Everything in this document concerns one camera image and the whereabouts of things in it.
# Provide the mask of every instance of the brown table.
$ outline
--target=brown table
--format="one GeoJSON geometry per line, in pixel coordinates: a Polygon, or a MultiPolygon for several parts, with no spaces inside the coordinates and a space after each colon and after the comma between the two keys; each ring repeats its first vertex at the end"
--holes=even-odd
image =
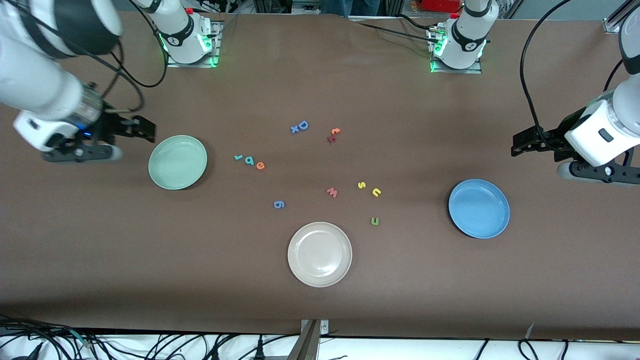
{"type": "MultiPolygon", "coordinates": [[[[153,82],[157,45],[137,13],[122,15],[127,66],[153,82]]],[[[329,318],[343,335],[521,338],[535,322],[535,338],[638,338],[638,189],[563,181],[551,154],[509,154],[532,125],[517,76],[532,26],[498,21],[484,74],[461,76],[431,74],[420,40],[336,16],[242,15],[217,69],[169,69],[145,90],[140,114],[159,140],[193,135],[209,153],[201,181],[177,192],[149,179],[150,143],[118,139],[119,162],[52,165],[2,107],[1,310],[86,327],[283,333],[329,318]],[[309,130],[292,135],[302,120],[309,130]],[[468,178],[509,199],[492,240],[449,220],[448,194],[468,178]],[[315,289],[286,256],[320,220],[348,234],[353,264],[315,289]]],[[[600,93],[617,41],[598,22],[540,29],[526,71],[543,126],[600,93]]],[[[64,65],[102,86],[111,77],[91,59],[64,65]]],[[[108,99],[136,103],[124,81],[108,99]]]]}

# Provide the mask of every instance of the black plug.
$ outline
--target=black plug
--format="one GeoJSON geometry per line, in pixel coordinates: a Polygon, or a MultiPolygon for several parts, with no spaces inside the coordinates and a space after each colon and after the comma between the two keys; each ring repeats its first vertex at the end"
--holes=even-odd
{"type": "Polygon", "coordinates": [[[264,355],[264,351],[262,350],[262,335],[258,339],[258,347],[255,349],[255,356],[253,360],[265,360],[267,357],[264,355]]]}

